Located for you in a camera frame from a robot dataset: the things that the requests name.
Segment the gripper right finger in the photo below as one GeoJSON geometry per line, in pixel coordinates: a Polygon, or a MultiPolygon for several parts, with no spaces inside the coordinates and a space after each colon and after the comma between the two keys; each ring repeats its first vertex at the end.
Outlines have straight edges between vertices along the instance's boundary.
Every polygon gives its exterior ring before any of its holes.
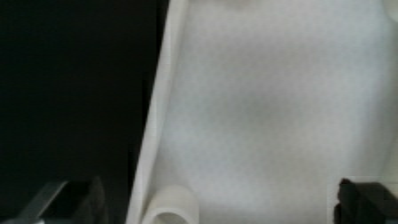
{"type": "Polygon", "coordinates": [[[340,182],[334,224],[398,224],[398,197],[379,182],[340,182]]]}

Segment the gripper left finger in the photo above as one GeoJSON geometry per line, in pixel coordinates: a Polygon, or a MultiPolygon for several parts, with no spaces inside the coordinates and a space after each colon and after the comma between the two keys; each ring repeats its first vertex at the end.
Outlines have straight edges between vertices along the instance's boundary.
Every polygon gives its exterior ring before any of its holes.
{"type": "Polygon", "coordinates": [[[11,224],[109,224],[102,179],[48,182],[11,224]]]}

